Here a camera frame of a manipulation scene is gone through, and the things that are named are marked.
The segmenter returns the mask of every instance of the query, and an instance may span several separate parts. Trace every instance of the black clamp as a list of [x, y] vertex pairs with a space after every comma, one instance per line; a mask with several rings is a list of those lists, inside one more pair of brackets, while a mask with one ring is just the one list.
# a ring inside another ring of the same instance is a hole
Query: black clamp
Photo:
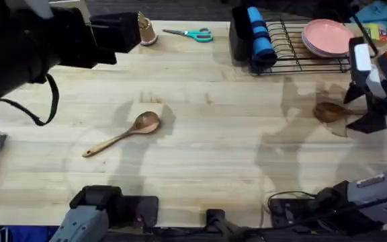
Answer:
[[209, 228], [206, 226], [206, 231], [209, 233], [220, 233], [223, 241], [245, 242], [254, 237], [252, 237], [254, 233], [248, 233], [251, 231], [251, 228], [240, 227], [227, 221], [225, 211], [222, 209], [208, 209], [206, 211], [206, 222], [207, 225], [210, 225]]
[[70, 202], [70, 208], [96, 206], [106, 210], [110, 227], [153, 227], [157, 223], [156, 196], [124, 196], [116, 186], [85, 186]]

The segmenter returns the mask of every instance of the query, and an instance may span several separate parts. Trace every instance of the dish rack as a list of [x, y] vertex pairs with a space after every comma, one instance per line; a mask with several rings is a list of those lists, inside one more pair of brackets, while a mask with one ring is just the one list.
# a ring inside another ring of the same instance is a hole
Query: dish rack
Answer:
[[349, 56], [323, 58], [311, 53], [302, 42], [301, 33], [311, 19], [265, 20], [271, 45], [277, 54], [277, 62], [271, 68], [257, 70], [252, 74], [279, 73], [345, 73], [350, 70]]

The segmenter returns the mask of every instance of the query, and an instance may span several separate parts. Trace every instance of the wooden spoon handle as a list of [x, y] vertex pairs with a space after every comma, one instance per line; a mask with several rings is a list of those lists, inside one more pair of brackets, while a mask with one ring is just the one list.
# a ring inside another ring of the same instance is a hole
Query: wooden spoon handle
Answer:
[[349, 115], [365, 115], [367, 113], [366, 110], [348, 110]]
[[119, 140], [122, 140], [122, 139], [124, 139], [124, 138], [130, 136], [131, 134], [132, 134], [132, 133], [131, 133], [131, 130], [128, 130], [128, 131], [126, 131], [125, 133], [123, 133], [123, 134], [121, 134], [121, 135], [118, 135], [118, 136], [116, 136], [116, 137], [114, 137], [114, 138], [111, 138], [111, 139], [109, 139], [109, 140], [107, 140], [107, 141], [103, 141], [103, 142], [99, 143], [98, 145], [95, 145], [94, 147], [90, 148], [90, 149], [87, 150], [86, 152], [84, 152], [84, 153], [82, 154], [82, 156], [83, 156], [84, 158], [86, 158], [86, 157], [91, 157], [91, 156], [93, 156], [93, 155], [96, 155], [96, 154], [98, 154], [99, 152], [105, 150], [106, 148], [108, 148], [108, 147], [114, 145], [114, 144], [115, 144], [116, 142], [118, 142]]

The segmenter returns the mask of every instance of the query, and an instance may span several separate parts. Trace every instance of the light wood tabletop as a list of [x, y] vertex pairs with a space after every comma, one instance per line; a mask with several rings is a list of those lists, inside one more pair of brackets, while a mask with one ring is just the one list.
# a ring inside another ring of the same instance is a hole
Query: light wood tabletop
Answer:
[[[0, 130], [9, 135], [0, 154], [0, 225], [59, 225], [83, 186], [109, 184], [158, 196], [159, 226], [199, 226], [206, 209], [223, 208], [232, 222], [258, 227], [275, 192], [318, 192], [387, 170], [387, 130], [344, 137], [344, 120], [325, 126], [312, 115], [317, 101], [341, 103], [348, 73], [255, 77], [232, 65], [229, 23], [153, 26], [159, 41], [118, 54], [117, 65], [53, 68], [60, 103], [49, 125], [0, 104]], [[161, 31], [202, 27], [212, 42]], [[8, 97], [48, 115], [47, 84]], [[163, 122], [156, 134], [81, 156], [149, 110]]]

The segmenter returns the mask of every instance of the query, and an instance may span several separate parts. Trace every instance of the black cable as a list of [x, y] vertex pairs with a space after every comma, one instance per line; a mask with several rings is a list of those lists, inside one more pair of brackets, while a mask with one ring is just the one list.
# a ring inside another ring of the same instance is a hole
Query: black cable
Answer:
[[187, 232], [187, 231], [184, 231], [185, 233], [184, 234], [180, 234], [180, 235], [166, 235], [165, 233], [168, 233], [168, 230], [172, 229], [172, 228], [168, 228], [166, 231], [163, 231], [163, 233], [161, 234], [156, 234], [155, 232], [152, 232], [154, 235], [156, 236], [160, 236], [160, 237], [164, 237], [164, 238], [177, 238], [177, 237], [189, 237], [189, 236], [192, 236], [192, 235], [198, 235], [198, 234], [202, 234], [202, 233], [207, 233], [207, 234], [210, 234], [211, 232], [210, 231], [207, 231], [208, 227], [212, 226], [214, 223], [216, 222], [216, 220], [211, 220], [210, 222], [208, 222], [206, 224], [206, 226], [200, 228], [200, 229], [196, 229], [194, 231], [190, 231], [190, 232]]
[[357, 24], [358, 28], [361, 30], [363, 37], [367, 40], [368, 44], [371, 46], [374, 52], [374, 57], [379, 55], [379, 52], [377, 50], [376, 45], [374, 44], [373, 40], [371, 39], [370, 35], [368, 35], [366, 29], [362, 26], [360, 20], [357, 18], [356, 14], [353, 12], [352, 8], [350, 7], [350, 4], [346, 2], [346, 6], [349, 10], [350, 15], [352, 15], [353, 20], [355, 20], [355, 23]]
[[270, 213], [270, 214], [274, 214], [274, 215], [276, 215], [276, 216], [281, 215], [280, 212], [274, 210], [274, 209], [271, 207], [271, 199], [272, 199], [272, 198], [274, 198], [274, 197], [276, 197], [276, 196], [279, 196], [279, 195], [283, 195], [283, 194], [297, 194], [297, 193], [298, 193], [298, 194], [304, 194], [304, 195], [309, 196], [309, 197], [311, 197], [311, 198], [315, 198], [315, 197], [316, 197], [316, 195], [314, 195], [314, 194], [310, 194], [310, 193], [308, 193], [308, 192], [303, 192], [303, 191], [285, 191], [285, 192], [278, 192], [278, 193], [276, 193], [276, 194], [271, 195], [271, 196], [268, 198], [268, 200], [267, 200], [267, 206], [268, 206], [268, 211], [269, 211], [269, 213]]
[[0, 102], [5, 102], [7, 104], [10, 104], [11, 106], [19, 109], [20, 111], [28, 115], [35, 122], [36, 125], [44, 126], [53, 120], [54, 116], [56, 115], [56, 111], [58, 110], [58, 102], [59, 102], [59, 90], [58, 90], [58, 86], [56, 85], [56, 82], [54, 81], [51, 74], [46, 74], [46, 79], [50, 86], [50, 90], [52, 92], [52, 105], [50, 107], [50, 114], [49, 114], [49, 117], [47, 118], [47, 121], [45, 122], [41, 121], [37, 115], [33, 114], [31, 111], [29, 111], [29, 109], [23, 107], [21, 104], [15, 101], [12, 101], [6, 98], [0, 98]]

